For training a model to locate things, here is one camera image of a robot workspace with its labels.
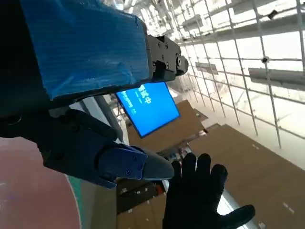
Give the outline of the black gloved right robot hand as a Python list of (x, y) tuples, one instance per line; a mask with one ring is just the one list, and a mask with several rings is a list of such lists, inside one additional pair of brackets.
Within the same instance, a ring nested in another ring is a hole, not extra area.
[(221, 215), (217, 208), (228, 172), (221, 164), (211, 165), (211, 157), (188, 153), (183, 161), (173, 161), (174, 176), (169, 181), (162, 228), (236, 229), (255, 216), (253, 205), (245, 205)]

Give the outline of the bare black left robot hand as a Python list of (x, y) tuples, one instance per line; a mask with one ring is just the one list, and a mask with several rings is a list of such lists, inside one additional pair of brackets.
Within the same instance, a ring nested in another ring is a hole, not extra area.
[(112, 127), (70, 105), (173, 81), (188, 66), (175, 42), (97, 0), (3, 0), (0, 135), (34, 142), (45, 167), (103, 187), (170, 179), (169, 161), (118, 143)]

